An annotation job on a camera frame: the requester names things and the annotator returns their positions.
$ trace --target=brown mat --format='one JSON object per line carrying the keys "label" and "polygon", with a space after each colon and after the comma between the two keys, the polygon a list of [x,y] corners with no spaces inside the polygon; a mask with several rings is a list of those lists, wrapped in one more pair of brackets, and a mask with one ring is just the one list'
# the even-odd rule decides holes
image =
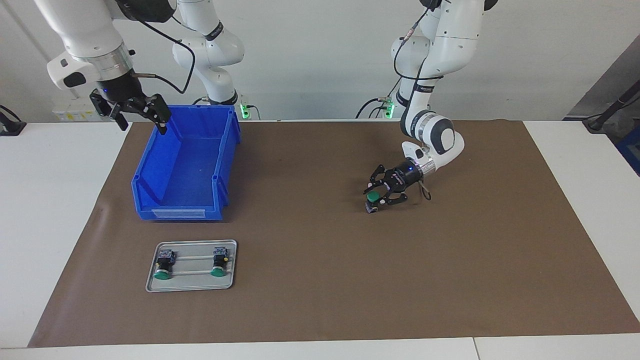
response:
{"label": "brown mat", "polygon": [[[397,123],[242,124],[225,223],[140,220],[134,124],[30,347],[640,332],[524,125],[458,122],[433,201],[375,215]],[[229,290],[145,292],[161,241],[236,239]]]}

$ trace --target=green light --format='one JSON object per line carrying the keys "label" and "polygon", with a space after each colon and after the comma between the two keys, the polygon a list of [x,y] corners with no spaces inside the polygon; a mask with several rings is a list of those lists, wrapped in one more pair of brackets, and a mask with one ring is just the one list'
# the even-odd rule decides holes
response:
{"label": "green light", "polygon": [[394,110],[396,109],[396,104],[393,101],[389,100],[386,102],[387,110],[385,111],[385,117],[387,119],[392,119],[394,117]]}
{"label": "green light", "polygon": [[249,109],[246,107],[245,104],[240,104],[240,111],[242,112],[243,119],[248,119],[251,117],[251,113],[249,112]]}

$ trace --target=white wall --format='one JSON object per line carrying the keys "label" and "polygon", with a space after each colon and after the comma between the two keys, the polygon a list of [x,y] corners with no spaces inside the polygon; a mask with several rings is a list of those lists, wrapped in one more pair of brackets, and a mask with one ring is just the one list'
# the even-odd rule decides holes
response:
{"label": "white wall", "polygon": [[[31,0],[2,1],[36,30],[49,56],[62,52]],[[246,46],[245,60],[230,68],[236,87],[269,119],[350,118],[364,101],[386,94],[396,80],[390,45],[422,11],[417,0],[216,0],[216,9]],[[473,62],[439,82],[433,107],[454,119],[560,120],[640,33],[639,14],[638,0],[500,0],[484,18]],[[138,52],[137,71],[183,83],[186,70],[174,64],[171,43],[133,22],[116,21],[116,27]],[[174,23],[159,27],[176,37],[188,33]],[[17,73],[32,57],[19,95],[68,97],[51,90],[44,64],[22,42],[1,46],[2,73]],[[14,90],[1,80],[3,101]],[[205,93],[197,80],[187,95],[155,80],[143,84],[172,103]],[[50,105],[31,101],[22,108],[45,114]]]}

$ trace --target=white table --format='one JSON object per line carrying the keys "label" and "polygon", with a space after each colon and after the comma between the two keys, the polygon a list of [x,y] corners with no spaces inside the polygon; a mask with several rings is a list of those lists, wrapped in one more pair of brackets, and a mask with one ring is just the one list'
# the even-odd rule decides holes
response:
{"label": "white table", "polygon": [[[640,316],[640,178],[582,124],[526,126]],[[1,359],[640,359],[640,334],[24,349],[124,136],[113,124],[30,124],[0,138]]]}

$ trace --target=metal tray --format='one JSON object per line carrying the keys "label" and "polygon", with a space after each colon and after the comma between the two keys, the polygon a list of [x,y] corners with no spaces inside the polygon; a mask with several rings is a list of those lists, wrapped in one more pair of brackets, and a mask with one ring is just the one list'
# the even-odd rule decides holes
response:
{"label": "metal tray", "polygon": [[[226,247],[228,258],[226,274],[223,277],[211,275],[213,266],[213,252],[216,247]],[[176,253],[172,278],[159,280],[154,277],[156,259],[162,250],[172,250]],[[236,269],[235,240],[209,241],[170,241],[158,244],[151,262],[147,291],[150,293],[170,291],[220,290],[228,289],[234,282]]]}

